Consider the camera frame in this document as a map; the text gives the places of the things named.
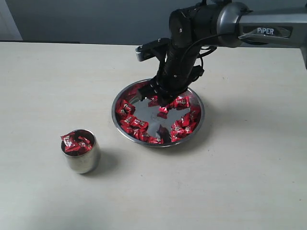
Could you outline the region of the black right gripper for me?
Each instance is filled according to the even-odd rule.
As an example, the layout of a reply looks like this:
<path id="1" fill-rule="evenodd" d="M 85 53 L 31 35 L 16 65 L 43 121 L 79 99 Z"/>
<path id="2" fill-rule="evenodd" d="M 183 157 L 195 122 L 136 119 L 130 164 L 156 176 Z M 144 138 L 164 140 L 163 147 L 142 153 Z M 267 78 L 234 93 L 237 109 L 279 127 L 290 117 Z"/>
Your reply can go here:
<path id="1" fill-rule="evenodd" d="M 139 101 L 159 96 L 160 107 L 172 103 L 191 83 L 190 73 L 201 50 L 201 45 L 180 47 L 170 41 L 166 61 L 159 67 L 150 83 L 137 90 Z"/>

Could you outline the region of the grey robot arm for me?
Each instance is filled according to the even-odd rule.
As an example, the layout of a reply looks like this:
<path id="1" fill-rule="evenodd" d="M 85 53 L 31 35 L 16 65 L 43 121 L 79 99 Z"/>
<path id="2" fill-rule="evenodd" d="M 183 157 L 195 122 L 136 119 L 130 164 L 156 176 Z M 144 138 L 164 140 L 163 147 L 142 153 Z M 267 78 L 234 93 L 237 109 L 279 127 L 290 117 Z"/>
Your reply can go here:
<path id="1" fill-rule="evenodd" d="M 307 9 L 289 8 L 252 11 L 241 2 L 202 1 L 173 11 L 169 17 L 170 38 L 162 38 L 136 48 L 139 61 L 159 60 L 157 74 L 137 90 L 142 101 L 156 96 L 160 106 L 173 102 L 203 75 L 203 47 L 211 54 L 217 47 L 236 48 L 276 44 L 299 48 L 307 55 Z"/>

